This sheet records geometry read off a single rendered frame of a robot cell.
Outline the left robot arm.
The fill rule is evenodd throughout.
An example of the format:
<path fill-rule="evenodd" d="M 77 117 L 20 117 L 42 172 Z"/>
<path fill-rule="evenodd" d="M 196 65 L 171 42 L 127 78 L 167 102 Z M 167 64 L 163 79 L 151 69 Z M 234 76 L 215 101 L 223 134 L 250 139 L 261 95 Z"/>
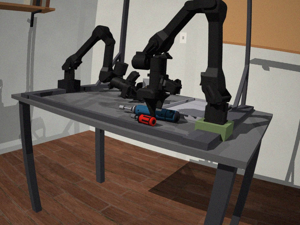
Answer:
<path fill-rule="evenodd" d="M 222 0 L 190 0 L 168 25 L 155 33 L 142 52 L 137 51 L 132 58 L 132 67 L 139 70 L 166 72 L 167 59 L 173 59 L 168 51 L 176 35 L 196 13 L 205 13 L 209 24 L 208 32 L 208 67 L 201 72 L 202 92 L 205 94 L 204 122 L 224 125 L 227 120 L 231 95 L 226 89 L 225 76 L 222 70 L 223 23 L 227 14 L 227 5 Z M 163 53 L 163 54 L 162 54 Z M 181 80 L 171 80 L 169 75 L 162 76 L 159 90 L 166 90 L 172 95 L 182 89 Z"/>

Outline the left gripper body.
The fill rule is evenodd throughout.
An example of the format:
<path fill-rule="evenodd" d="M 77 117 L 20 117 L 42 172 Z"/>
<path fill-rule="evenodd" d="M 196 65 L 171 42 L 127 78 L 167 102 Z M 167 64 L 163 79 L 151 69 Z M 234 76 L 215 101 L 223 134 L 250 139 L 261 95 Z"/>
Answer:
<path fill-rule="evenodd" d="M 139 88 L 136 96 L 154 99 L 158 98 L 158 95 L 166 95 L 168 91 L 158 89 L 162 76 L 165 76 L 165 78 L 167 76 L 166 72 L 150 71 L 147 76 L 149 77 L 149 85 L 147 85 L 147 88 Z"/>

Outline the white shallow rectangular tray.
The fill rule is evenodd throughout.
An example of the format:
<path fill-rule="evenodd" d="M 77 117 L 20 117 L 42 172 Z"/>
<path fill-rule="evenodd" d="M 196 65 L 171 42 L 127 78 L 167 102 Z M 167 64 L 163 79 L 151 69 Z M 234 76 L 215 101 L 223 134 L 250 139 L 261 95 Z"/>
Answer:
<path fill-rule="evenodd" d="M 163 109 L 175 110 L 180 113 L 180 118 L 197 121 L 204 117 L 206 100 L 191 98 L 162 106 Z"/>

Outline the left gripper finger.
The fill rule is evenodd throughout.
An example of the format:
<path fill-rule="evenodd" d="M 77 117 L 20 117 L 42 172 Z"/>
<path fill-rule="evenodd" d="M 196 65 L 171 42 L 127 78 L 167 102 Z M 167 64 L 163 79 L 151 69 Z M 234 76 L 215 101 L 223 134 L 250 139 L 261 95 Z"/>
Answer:
<path fill-rule="evenodd" d="M 169 97 L 170 95 L 158 95 L 159 98 L 161 98 L 158 102 L 157 102 L 157 105 L 156 107 L 157 108 L 162 108 L 163 106 L 163 103 L 164 103 L 164 100 Z"/>
<path fill-rule="evenodd" d="M 150 112 L 150 115 L 154 117 L 155 115 L 155 110 L 156 110 L 156 105 L 157 105 L 157 102 L 161 99 L 161 98 L 154 98 L 154 99 L 150 99 L 150 98 L 143 98 L 147 107 L 148 107 L 148 110 Z"/>

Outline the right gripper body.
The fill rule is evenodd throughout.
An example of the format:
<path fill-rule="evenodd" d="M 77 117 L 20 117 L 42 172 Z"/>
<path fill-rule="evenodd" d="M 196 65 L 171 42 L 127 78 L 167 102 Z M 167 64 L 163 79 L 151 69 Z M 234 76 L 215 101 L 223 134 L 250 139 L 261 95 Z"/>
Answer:
<path fill-rule="evenodd" d="M 124 99 L 126 99 L 127 98 L 127 96 L 126 95 L 128 95 L 129 94 L 129 91 L 130 91 L 130 88 L 132 87 L 132 86 L 134 86 L 135 87 L 135 90 L 137 91 L 139 88 L 141 88 L 142 87 L 142 82 L 139 82 L 139 83 L 137 83 L 137 85 L 135 86 L 135 84 L 136 83 L 131 83 L 131 85 L 130 84 L 127 84 L 126 82 L 124 82 L 124 80 L 122 79 L 121 81 L 120 81 L 120 83 L 119 83 L 119 85 L 118 85 L 118 89 L 119 89 L 119 91 L 121 91 L 121 97 L 122 98 L 124 98 Z M 124 86 L 125 85 L 125 86 Z"/>

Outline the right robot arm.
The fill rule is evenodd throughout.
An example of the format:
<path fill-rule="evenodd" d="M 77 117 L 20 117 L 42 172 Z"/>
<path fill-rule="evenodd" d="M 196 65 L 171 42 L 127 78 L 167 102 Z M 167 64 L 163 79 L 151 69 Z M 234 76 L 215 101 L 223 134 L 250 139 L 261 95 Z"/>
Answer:
<path fill-rule="evenodd" d="M 99 80 L 102 83 L 108 83 L 108 88 L 113 87 L 118 89 L 118 85 L 121 78 L 126 74 L 128 64 L 116 61 L 114 69 L 112 68 L 113 53 L 115 40 L 113 38 L 110 29 L 107 26 L 98 25 L 92 32 L 92 36 L 82 45 L 82 47 L 73 55 L 66 59 L 66 62 L 62 66 L 64 70 L 65 81 L 72 81 L 75 79 L 75 70 L 82 63 L 82 57 L 99 41 L 102 40 L 105 43 L 103 66 L 100 70 Z M 110 72 L 111 71 L 111 72 Z M 136 83 L 137 78 L 140 77 L 139 72 L 132 71 L 127 79 L 123 79 L 127 84 Z"/>

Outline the blue electric nut driver barrel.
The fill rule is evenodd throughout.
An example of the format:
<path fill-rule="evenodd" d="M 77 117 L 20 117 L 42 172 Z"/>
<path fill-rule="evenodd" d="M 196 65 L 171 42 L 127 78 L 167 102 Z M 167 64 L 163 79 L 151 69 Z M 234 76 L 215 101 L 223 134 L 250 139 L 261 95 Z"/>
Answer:
<path fill-rule="evenodd" d="M 148 110 L 148 107 L 144 106 L 144 105 L 137 105 L 137 106 L 133 106 L 131 108 L 127 108 L 125 106 L 120 105 L 119 109 L 123 109 L 123 110 L 124 109 L 129 109 L 134 114 L 136 114 L 137 116 L 139 114 L 144 114 L 144 115 L 147 115 L 147 116 L 151 116 L 150 112 Z M 159 119 L 159 120 L 164 120 L 164 121 L 178 122 L 179 119 L 180 119 L 180 113 L 178 111 L 175 111 L 175 110 L 156 108 L 154 118 Z"/>

